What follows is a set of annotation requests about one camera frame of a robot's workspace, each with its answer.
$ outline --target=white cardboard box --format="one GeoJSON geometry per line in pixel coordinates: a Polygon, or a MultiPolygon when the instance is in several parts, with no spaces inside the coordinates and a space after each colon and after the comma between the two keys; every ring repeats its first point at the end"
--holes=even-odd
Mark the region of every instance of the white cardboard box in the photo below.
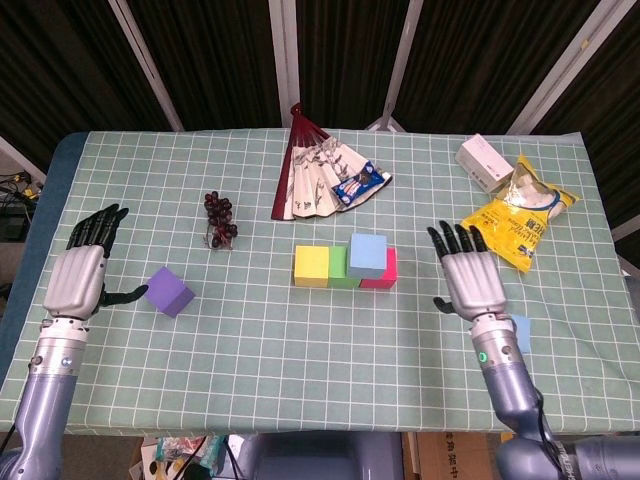
{"type": "Polygon", "coordinates": [[[479,134],[462,144],[456,161],[486,193],[501,188],[513,173],[513,167],[479,134]]]}

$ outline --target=table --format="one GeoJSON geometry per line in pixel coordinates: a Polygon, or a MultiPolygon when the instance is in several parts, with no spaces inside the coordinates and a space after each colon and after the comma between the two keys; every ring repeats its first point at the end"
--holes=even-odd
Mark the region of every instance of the table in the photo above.
{"type": "MultiPolygon", "coordinates": [[[[90,320],[69,432],[502,430],[468,326],[431,301],[446,286],[427,226],[489,199],[454,161],[466,137],[332,133],[394,180],[353,211],[295,222],[270,220],[287,130],[93,132],[62,142],[1,326],[0,354],[8,361],[14,345],[15,354],[0,426],[15,415],[55,256],[76,222],[119,202],[131,212],[108,289],[131,290],[167,265],[197,297],[177,320],[144,299],[90,320]],[[234,204],[232,252],[204,245],[202,200],[212,189],[234,204]],[[356,229],[397,248],[393,290],[292,287],[296,243],[346,244],[356,229]]],[[[583,199],[554,220],[531,272],[499,264],[510,311],[532,319],[526,361],[551,427],[637,429],[638,326],[580,136],[487,138],[583,199]]]]}

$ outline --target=wire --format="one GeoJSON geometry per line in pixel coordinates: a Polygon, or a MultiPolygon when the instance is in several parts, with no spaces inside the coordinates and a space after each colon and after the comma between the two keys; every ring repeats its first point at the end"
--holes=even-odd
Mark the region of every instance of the wire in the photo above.
{"type": "Polygon", "coordinates": [[[29,210],[27,206],[23,203],[22,208],[24,208],[24,214],[27,216],[27,220],[29,221],[29,225],[31,225],[31,217],[29,216],[29,210]]]}
{"type": "Polygon", "coordinates": [[[229,454],[229,459],[231,460],[231,468],[233,468],[233,476],[235,477],[236,480],[240,480],[240,477],[238,476],[238,470],[240,470],[240,465],[238,465],[238,461],[236,460],[236,457],[231,451],[231,447],[229,446],[229,437],[225,437],[223,441],[224,441],[224,446],[227,449],[227,453],[229,454]]]}
{"type": "Polygon", "coordinates": [[[180,468],[180,470],[178,470],[178,473],[176,473],[176,476],[174,478],[180,478],[180,475],[184,473],[184,471],[187,469],[191,461],[195,458],[196,453],[198,453],[198,451],[202,448],[202,445],[204,445],[204,442],[206,439],[207,439],[206,435],[202,437],[202,440],[200,441],[200,445],[198,445],[198,448],[196,448],[193,451],[193,453],[189,455],[189,458],[187,458],[187,461],[182,464],[182,467],[180,468]]]}
{"type": "Polygon", "coordinates": [[[9,443],[9,440],[11,439],[11,435],[13,435],[13,432],[15,432],[15,431],[16,431],[16,424],[14,423],[13,425],[11,425],[11,428],[9,429],[7,434],[4,436],[4,440],[2,441],[2,445],[0,445],[0,455],[2,455],[2,452],[4,452],[4,449],[7,448],[7,444],[9,443]]]}
{"type": "Polygon", "coordinates": [[[560,465],[560,460],[558,460],[560,452],[558,450],[558,447],[553,442],[549,441],[549,439],[547,438],[547,433],[544,429],[544,396],[537,388],[536,393],[538,394],[538,430],[540,431],[540,438],[542,439],[542,447],[544,448],[544,452],[553,466],[556,467],[556,470],[558,470],[560,478],[564,480],[566,479],[566,476],[564,474],[562,466],[560,465]]]}

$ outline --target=yellow plastic bag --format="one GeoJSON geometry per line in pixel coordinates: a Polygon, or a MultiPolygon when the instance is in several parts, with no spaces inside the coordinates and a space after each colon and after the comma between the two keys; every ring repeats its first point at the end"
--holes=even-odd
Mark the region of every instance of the yellow plastic bag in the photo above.
{"type": "Polygon", "coordinates": [[[528,272],[533,252],[549,221],[576,203],[572,193],[544,183],[520,154],[511,181],[496,198],[462,221],[475,225],[487,246],[518,270],[528,272]]]}

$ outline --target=blue snack package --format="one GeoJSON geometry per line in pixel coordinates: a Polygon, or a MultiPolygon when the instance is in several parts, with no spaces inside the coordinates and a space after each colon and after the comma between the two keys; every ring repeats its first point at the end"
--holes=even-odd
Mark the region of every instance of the blue snack package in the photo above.
{"type": "Polygon", "coordinates": [[[349,177],[335,187],[332,187],[334,193],[345,205],[351,205],[358,197],[364,195],[376,185],[384,183],[384,178],[375,169],[371,162],[365,163],[360,173],[349,177]]]}

